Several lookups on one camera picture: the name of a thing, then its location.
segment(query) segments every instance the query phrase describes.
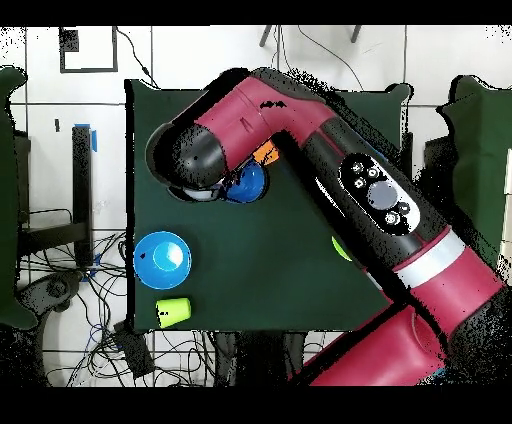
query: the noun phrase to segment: cable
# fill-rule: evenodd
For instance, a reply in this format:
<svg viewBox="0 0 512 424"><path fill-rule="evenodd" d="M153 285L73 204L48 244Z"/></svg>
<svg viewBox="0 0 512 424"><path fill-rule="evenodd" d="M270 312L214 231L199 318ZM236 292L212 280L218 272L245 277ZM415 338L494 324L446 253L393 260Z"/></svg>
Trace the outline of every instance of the cable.
<svg viewBox="0 0 512 424"><path fill-rule="evenodd" d="M211 360L209 354L208 354L208 351L207 351L207 348L206 348L206 343L205 343L205 339L203 341L203 343L200 343L197 338L196 338L196 332L193 331L193 339L190 339L190 340L186 340L186 341L183 341L177 345L173 345L170 340L166 337L166 335L164 334L164 332L162 331L161 334L162 336L165 338L165 340L167 341L167 343L171 346L172 350L176 351L176 353L178 353L178 355L180 356L180 368L179 369L174 369L174 370L164 370L160 367L157 367L157 369L159 371L162 371L161 373L159 373L157 375L157 377L155 378L155 386L156 386L156 383L159 379L159 377L162 375L162 373L167 373L175 378L178 378L179 379L179 384L174 384L174 385L171 385L171 386L183 386L184 384L181 382L181 380L185 381L187 384L185 384L187 387L204 387L207 383L207 379L208 379L208 373L210 375L212 375L214 378L215 378L215 372L211 369L211 367L209 366L208 364L208 360L210 362L213 363L213 361ZM178 352L177 348L181 345L184 345L186 343L194 343L195 347L194 348L191 348L189 349L188 351L188 355L187 355L187 369L183 369L181 367L181 353ZM159 355L157 357L154 358L155 361L157 361L159 358L169 354L169 353L172 353L172 350L171 351L168 351L168 352L165 352L163 353L162 355ZM200 350L203 350L205 352L205 358L202 357L201 353L200 353ZM191 357L192 357L192 354L197 354L198 355L198 358L199 358L199 365L192 369L190 367L190 360L191 360ZM195 384L193 381L192 381L192 373L193 372L196 372L198 371L200 368L201 368L201 365L204 364L205 366L205 381L203 382L202 385L198 385L198 384ZM186 378L184 378L183 376L181 376L180 374L177 374L177 373L181 373L181 372L186 372L187 375L188 375L188 380Z"/></svg>
<svg viewBox="0 0 512 424"><path fill-rule="evenodd" d="M36 214L36 213L45 213L45 212L58 212L58 211L65 211L69 214L69 222L73 222L73 217L71 215L71 211L69 209L63 209L63 208L58 208L58 209L44 209L44 210L41 210L41 211L32 211L32 212L29 212L29 215L32 215L32 214Z"/></svg>
<svg viewBox="0 0 512 424"><path fill-rule="evenodd" d="M274 68L274 58L276 57L276 54L277 54L277 38L276 38L276 31L277 31L277 25L275 26L274 28L274 40L276 40L276 52L274 53L274 55L272 56L272 61L270 62L270 67L271 68Z"/></svg>
<svg viewBox="0 0 512 424"><path fill-rule="evenodd" d="M142 68L142 72L144 72L144 73L145 73L145 74L146 74L146 75L151 79L151 82L153 83L153 86L154 86L155 88L157 88L157 89L159 89L159 90L160 90L160 87L158 87L157 83L155 82L155 80L153 79L153 77L151 76L151 74L149 73L148 68L146 68L146 67L142 64L142 62L139 60L139 58L137 57L137 54L135 53L135 46L133 45L133 41L131 40L131 38L130 38L130 37L128 37L128 35L126 35L124 32L120 31L120 30L119 30L119 27L115 26L114 28L115 28L115 30L116 30L119 34L123 35L123 36L128 40L128 42L129 42L129 43L130 43L130 45L132 46L133 57L135 58L135 60L136 60L137 62L139 62L139 65L140 65L140 67Z"/></svg>
<svg viewBox="0 0 512 424"><path fill-rule="evenodd" d="M350 65L345 62L341 57L339 57L336 53L332 52L331 50L329 50L327 47L321 45L318 41L315 41L313 40L309 35L305 34L302 29L300 28L300 25L297 25L297 28L299 28L299 32L304 36L306 37L308 40L312 41L313 43L315 43L317 46L321 47L322 49L324 49L325 51L329 52L330 54L332 54L334 57L336 57L337 59L341 60L346 66L348 69L350 69L350 71L352 72L352 74L354 75L355 79L357 80L357 83L359 84L359 87L361 87L361 91L364 91L364 88L363 88L363 85L361 84L361 81L359 81L359 78L357 77L356 73L354 72L354 70L350 67Z"/></svg>
<svg viewBox="0 0 512 424"><path fill-rule="evenodd" d="M293 375L296 375L297 374L297 371L295 371L295 367L293 365L293 361L292 361L292 357L290 355L290 351L289 349L284 349L284 353L286 353L286 356L288 357L288 363L290 364L290 368L292 370L292 374Z"/></svg>
<svg viewBox="0 0 512 424"><path fill-rule="evenodd" d="M121 259L126 263L126 243L124 241L120 241L117 245L117 250L119 251L119 256L121 256Z"/></svg>
<svg viewBox="0 0 512 424"><path fill-rule="evenodd" d="M324 348L324 346L323 346L322 344L320 344L320 343L311 342L311 343L306 343L306 344L304 345L304 351L306 351L306 346L313 345L313 344L314 344L314 345L317 345L317 346L320 346L320 349L323 349L323 348Z"/></svg>
<svg viewBox="0 0 512 424"><path fill-rule="evenodd" d="M203 349L204 349L204 356L207 359L210 359L210 355L208 355L208 351L206 350L206 338L203 332L201 332L201 339L203 340ZM206 387L206 380L208 379L208 370L204 369L204 387Z"/></svg>
<svg viewBox="0 0 512 424"><path fill-rule="evenodd" d="M113 247L116 244L116 242L118 242L122 237L124 237L125 234L126 234L125 232L123 232L121 234L114 233L114 234L110 235L109 237L105 237L104 239L98 240L95 243L95 248L98 248L101 244L103 244L105 242L106 242L105 243L106 245L104 246L104 248L102 248L101 253L99 255L97 255L97 257L103 258L104 255L106 254L106 252L109 251L109 249L111 247ZM76 262L73 254L71 253L71 250L69 249L69 246L66 245L65 248L66 248L67 252L65 250L62 250L59 248L57 248L57 250L59 250L64 255L70 257L72 260L74 260ZM61 266L61 265L55 265L48 258L48 255L45 251L43 252L43 254L45 257L44 260L40 257L38 257L38 258L44 262L33 261L38 265L42 265L42 267L40 269L41 271L45 271L45 272L53 271L55 273L62 273L62 272L68 272L69 270L76 269L73 267L65 267L65 266ZM114 359L110 358L110 354L106 351L106 349L108 348L113 352L120 353L119 348L117 348L117 346L115 346L115 343L113 340L113 333L108 329L108 326L111 321L111 310L110 310L110 306L109 306L106 298L109 294L121 296L118 293L112 292L111 288L113 287L113 285L116 283L116 281L119 278L126 277L126 270L124 267L114 266L114 265L111 265L111 264L108 264L105 262L100 263L100 265L98 265L94 268L86 267L84 270L86 270L86 271L93 270L96 273L104 272L105 274L110 275L110 276L106 279L106 281L104 283L100 284L98 281L96 281L96 279L94 279L94 277L87 274L87 281L89 282L89 285L91 285L91 290L98 298L98 308L99 308L98 312L99 312L99 320L100 320L99 324L92 323L91 319L89 318L88 305L86 304L85 300L78 294L78 298L80 299L80 302L84 305L85 319L86 319L87 323L89 324L89 326L91 327L91 330L90 330L89 339L88 339L86 348L84 350L83 358L81 358L81 360L77 363L77 365L75 367L63 367L62 368L62 369L72 369L73 370L68 379L66 387L72 386L74 381L80 380L79 374L81 373L81 371L84 368L87 368L89 370L89 373L91 375L95 376L95 378L118 378L120 384L124 385L123 381L121 380L121 376L129 374L131 371L129 369L119 371L114 363L114 360L121 360L121 359L117 359L118 356L116 356L116 358L114 358ZM99 291L95 289L94 285L99 287ZM95 339L95 335L98 333L101 333L101 339L99 342L97 342ZM96 346L91 351L87 352L91 342L94 342L96 344ZM101 358L107 360L107 365L108 364L112 365L112 368L115 370L115 374L105 375L104 373L102 373L103 368L101 368L97 364L97 360L96 360L97 356L100 356Z"/></svg>
<svg viewBox="0 0 512 424"><path fill-rule="evenodd" d="M284 45L284 35L283 35L283 31L281 30L281 40L283 42L283 55L284 55L284 61L286 62L286 66L288 66L288 70L291 71L292 70L292 67L290 66L290 64L288 63L288 58L286 57L286 47Z"/></svg>
<svg viewBox="0 0 512 424"><path fill-rule="evenodd" d="M122 355L123 355L123 354L119 354L119 355L117 355L117 356L116 356L116 357L114 357L114 358L110 358L110 361L107 361L107 363L106 363L106 364L104 364L101 368L99 368L99 370L98 370L98 371L103 371L103 370L104 370L104 369L105 369L109 364L112 364L112 366L114 367L114 369L115 369L115 370L116 370L116 372L117 372L117 368L115 367L115 365L114 365L114 363L113 363L112 361L113 361L113 360L115 360L115 359L117 359L117 358L119 358L119 357L121 357ZM98 371L96 371L96 372L95 372L95 373L94 373L90 378L88 378L87 380L83 381L82 383L78 384L78 385L77 385L77 386L75 386L75 387L81 387L81 386L82 386L82 385L84 385L85 383L88 383L89 381L91 381L91 380L95 379L95 378L97 377Z"/></svg>

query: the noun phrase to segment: blue tape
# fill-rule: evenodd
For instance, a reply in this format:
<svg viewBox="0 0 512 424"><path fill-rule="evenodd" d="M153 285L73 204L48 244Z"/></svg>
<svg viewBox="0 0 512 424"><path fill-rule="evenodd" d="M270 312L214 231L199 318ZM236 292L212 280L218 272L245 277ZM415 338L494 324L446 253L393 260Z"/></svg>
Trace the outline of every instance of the blue tape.
<svg viewBox="0 0 512 424"><path fill-rule="evenodd" d="M91 124L75 124L75 128L89 128L91 129ZM91 132L91 148L93 152L98 151L98 142L96 138L96 130Z"/></svg>
<svg viewBox="0 0 512 424"><path fill-rule="evenodd" d="M91 147L93 152L98 151L98 145L96 144L96 130L94 130L91 135Z"/></svg>
<svg viewBox="0 0 512 424"><path fill-rule="evenodd" d="M96 275L96 273L97 273L97 271L96 271L95 269L91 269L91 270L89 271L89 275L90 275L91 277L94 277L94 276ZM87 283L88 281L89 281L89 279L88 279L87 277L84 277L84 278L82 278L81 283Z"/></svg>

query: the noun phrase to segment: dark green tabletop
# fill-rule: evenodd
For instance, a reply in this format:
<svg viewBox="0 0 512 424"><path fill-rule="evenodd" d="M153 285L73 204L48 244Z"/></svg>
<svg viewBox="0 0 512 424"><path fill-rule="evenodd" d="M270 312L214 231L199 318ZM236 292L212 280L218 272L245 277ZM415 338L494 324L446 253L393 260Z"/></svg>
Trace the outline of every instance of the dark green tabletop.
<svg viewBox="0 0 512 424"><path fill-rule="evenodd" d="M153 290L135 279L136 329L158 328L155 303L166 298L191 301L192 317L172 327L177 330L350 330L385 306L375 286L335 251L333 231L285 158L269 165L268 193L253 204L188 204L170 197L147 169L146 142L203 92L131 83L135 244L148 233L171 231L192 253L190 275L174 289ZM409 96L408 86L397 87L345 93L349 106L355 99L354 112L365 112L394 144L400 142L401 104ZM364 105L358 104L361 96Z"/></svg>

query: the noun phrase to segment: blue cup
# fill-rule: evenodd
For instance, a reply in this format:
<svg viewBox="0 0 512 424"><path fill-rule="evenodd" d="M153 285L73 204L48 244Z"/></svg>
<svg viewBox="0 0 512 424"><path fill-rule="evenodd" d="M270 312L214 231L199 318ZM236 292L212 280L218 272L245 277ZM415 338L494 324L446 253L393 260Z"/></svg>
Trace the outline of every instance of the blue cup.
<svg viewBox="0 0 512 424"><path fill-rule="evenodd" d="M258 200L267 187L267 175L255 160L249 161L241 171L240 180L226 190L226 200L251 203Z"/></svg>
<svg viewBox="0 0 512 424"><path fill-rule="evenodd" d="M180 285L191 265L190 249L176 234L151 233L135 246L133 267L140 281L152 289L168 290Z"/></svg>

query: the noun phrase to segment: floor tile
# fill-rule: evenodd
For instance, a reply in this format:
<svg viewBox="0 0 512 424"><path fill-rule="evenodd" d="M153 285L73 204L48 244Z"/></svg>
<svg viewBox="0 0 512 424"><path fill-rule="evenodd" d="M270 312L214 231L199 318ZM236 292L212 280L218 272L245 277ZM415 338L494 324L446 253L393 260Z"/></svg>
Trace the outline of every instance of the floor tile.
<svg viewBox="0 0 512 424"><path fill-rule="evenodd" d="M324 347L329 346L333 341L335 341L338 337L340 337L343 334L343 331L329 331L325 335L325 343Z"/></svg>
<svg viewBox="0 0 512 424"><path fill-rule="evenodd" d="M167 387L178 382L183 385L194 384L211 387L213 386L213 373L215 372L215 357L209 354L201 358L197 353L155 353L155 387Z"/></svg>
<svg viewBox="0 0 512 424"><path fill-rule="evenodd" d="M192 348L199 347L203 349L202 337L198 331L155 331L155 351L166 352L166 351L179 351L188 352ZM215 349L210 342L210 339L205 334L206 349L209 352L213 352Z"/></svg>
<svg viewBox="0 0 512 424"><path fill-rule="evenodd" d="M120 375L120 379L125 387L153 387L153 375L148 374L138 378L135 383L133 374L129 371L126 361L122 360L123 354L109 355ZM95 371L91 374L85 366L88 357L82 353L72 352L44 352L43 361L48 380L53 387L122 387L121 382L115 376L115 370L111 363L102 357L94 359L97 365Z"/></svg>
<svg viewBox="0 0 512 424"><path fill-rule="evenodd" d="M512 37L507 26L408 25L406 82L414 87L411 104L448 102L452 81L476 75L496 88L512 85Z"/></svg>
<svg viewBox="0 0 512 424"><path fill-rule="evenodd" d="M449 131L444 118L433 107L410 107L407 127L413 134L412 169L415 176L425 163L425 143L447 136Z"/></svg>
<svg viewBox="0 0 512 424"><path fill-rule="evenodd" d="M112 49L112 39L109 38L108 31L105 32L105 29L106 27L77 27L79 49L82 48L83 51L66 53L66 55L86 54L92 46L95 57L91 58L91 66L98 66L100 64L98 59L107 56ZM151 67L150 27L120 26L119 30L131 38L138 59L149 70ZM29 27L27 30L29 103L124 103L126 99L124 79L147 79L147 77L134 58L129 41L119 33L117 47L118 72L61 74L58 28Z"/></svg>
<svg viewBox="0 0 512 424"><path fill-rule="evenodd" d="M89 124L97 139L91 152L93 228L126 227L124 106L29 105L28 120L31 210L72 210L72 127ZM37 220L50 223L54 217L45 214Z"/></svg>
<svg viewBox="0 0 512 424"><path fill-rule="evenodd" d="M27 115L25 105L10 105L11 117L14 121L14 129L27 131Z"/></svg>
<svg viewBox="0 0 512 424"><path fill-rule="evenodd" d="M304 364L308 361L311 361L317 354L316 353L306 353L304 352Z"/></svg>
<svg viewBox="0 0 512 424"><path fill-rule="evenodd" d="M325 344L325 331L309 331L304 342L305 352L320 352Z"/></svg>
<svg viewBox="0 0 512 424"><path fill-rule="evenodd" d="M2 66L25 69L25 28L0 28L0 67ZM12 103L25 103L25 87L26 84L11 94Z"/></svg>

